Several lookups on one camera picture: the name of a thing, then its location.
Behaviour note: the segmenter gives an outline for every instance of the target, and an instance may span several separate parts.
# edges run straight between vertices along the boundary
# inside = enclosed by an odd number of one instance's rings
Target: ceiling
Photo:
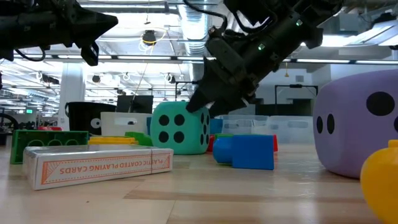
[[[227,8],[223,4],[219,4],[220,0],[191,1],[206,9],[229,15]],[[189,11],[179,0],[168,1],[170,9],[167,13],[164,13],[164,8],[162,8],[164,2],[162,1],[89,0],[80,1],[80,3],[87,9],[108,13],[119,19],[119,24],[116,27],[97,40],[100,55],[202,56],[206,54],[204,41],[201,40],[206,36],[206,30],[212,25],[218,26],[221,23],[218,18]],[[374,19],[385,10],[394,8],[395,4],[396,1],[347,1],[340,14],[349,16],[349,20],[357,27],[357,34],[360,34],[369,26],[369,22],[366,21]],[[342,26],[344,21],[340,18],[343,16],[338,16],[337,19],[332,19],[329,23],[337,21],[336,23]],[[145,30],[155,31],[158,41],[153,48],[142,44],[142,34]],[[324,37],[324,43],[333,43],[333,40],[340,36],[344,38],[356,36],[356,34],[340,35],[336,33],[334,36],[332,34],[327,34],[327,37]],[[23,49],[22,51],[27,55],[40,54],[38,48]],[[4,85],[1,91],[0,106],[11,111],[19,111],[19,109],[9,108],[36,106],[49,116],[57,112],[60,85],[44,83],[40,81],[40,78],[44,74],[62,82],[63,63],[71,61],[67,60],[67,55],[80,55],[80,49],[75,45],[71,48],[53,45],[51,50],[47,51],[47,55],[59,55],[60,57],[56,60],[49,57],[43,62],[28,62],[21,58],[15,59],[14,62],[0,61]],[[389,56],[391,56],[389,47],[348,44],[344,47],[318,47],[312,50],[301,46],[290,57],[381,60]],[[76,59],[73,62],[81,63],[86,75],[86,101],[114,104],[118,96],[114,88],[120,88],[128,95],[153,94],[156,102],[174,100],[175,85],[166,81],[169,75],[174,76],[177,81],[190,81],[201,75],[197,66],[192,65],[189,61],[151,63],[150,60],[137,60],[131,63],[122,60],[102,60],[97,67],[89,67],[82,59]],[[289,68],[304,68],[309,73],[319,66],[321,65],[311,63],[289,64]],[[94,76],[99,76],[101,82],[95,83]],[[180,85],[178,89],[182,91],[178,100],[188,100],[193,86]]]

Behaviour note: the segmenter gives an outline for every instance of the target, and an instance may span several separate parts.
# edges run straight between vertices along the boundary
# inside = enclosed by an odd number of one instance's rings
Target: black dot
[[[333,134],[333,132],[335,131],[335,118],[332,114],[329,114],[326,125],[328,126],[329,134]]]
[[[182,133],[181,131],[177,131],[174,134],[174,141],[177,143],[181,143],[184,141],[184,133]]]
[[[322,133],[323,130],[323,121],[320,116],[317,118],[317,130],[319,134]]]
[[[161,143],[165,143],[165,142],[167,142],[169,140],[169,134],[167,134],[167,132],[165,132],[165,131],[162,131],[160,134],[159,134],[159,141],[161,142]]]
[[[366,100],[369,112],[376,116],[389,115],[395,108],[394,98],[386,92],[375,92]]]
[[[178,114],[178,115],[176,115],[176,117],[174,117],[174,123],[177,126],[183,125],[184,122],[185,122],[185,118],[184,118],[184,116],[182,116],[182,114]]]
[[[162,115],[159,118],[159,124],[162,126],[168,125],[170,122],[169,117],[167,115]]]
[[[394,121],[394,128],[395,128],[396,131],[398,132],[398,117],[397,117],[396,120]]]

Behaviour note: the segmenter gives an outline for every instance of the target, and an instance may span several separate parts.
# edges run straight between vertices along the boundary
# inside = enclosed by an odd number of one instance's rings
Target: yellow toy
[[[371,155],[361,171],[361,186],[370,208],[384,222],[398,223],[398,140]]]
[[[135,138],[125,138],[125,137],[91,137],[88,141],[89,145],[92,144],[138,144]]]

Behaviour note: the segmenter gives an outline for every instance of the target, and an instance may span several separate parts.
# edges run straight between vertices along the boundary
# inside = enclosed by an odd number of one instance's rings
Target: table surface
[[[327,172],[313,146],[279,146],[275,170],[175,156],[174,169],[33,191],[0,148],[0,220],[6,223],[379,223],[358,180]]]

